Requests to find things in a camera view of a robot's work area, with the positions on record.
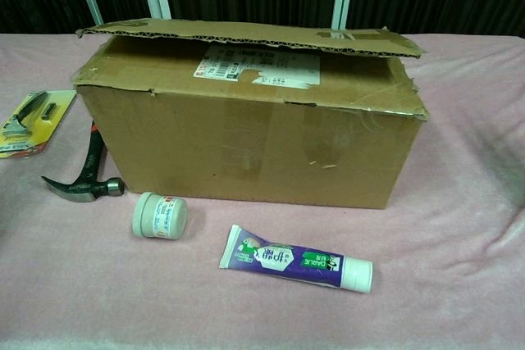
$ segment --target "white jar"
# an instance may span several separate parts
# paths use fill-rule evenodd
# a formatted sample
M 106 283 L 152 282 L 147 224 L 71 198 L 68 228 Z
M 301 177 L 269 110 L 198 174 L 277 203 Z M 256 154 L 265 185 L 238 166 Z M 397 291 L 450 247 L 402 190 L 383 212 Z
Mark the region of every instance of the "white jar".
M 133 234 L 138 237 L 178 239 L 186 227 L 188 206 L 181 198 L 142 193 L 133 213 Z

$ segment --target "cardboard box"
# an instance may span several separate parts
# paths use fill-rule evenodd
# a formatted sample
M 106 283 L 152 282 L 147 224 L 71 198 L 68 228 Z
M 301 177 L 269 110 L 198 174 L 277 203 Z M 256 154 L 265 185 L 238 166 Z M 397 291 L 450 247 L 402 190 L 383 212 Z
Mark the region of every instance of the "cardboard box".
M 132 192 L 383 208 L 428 117 L 387 30 L 129 20 L 74 84 Z

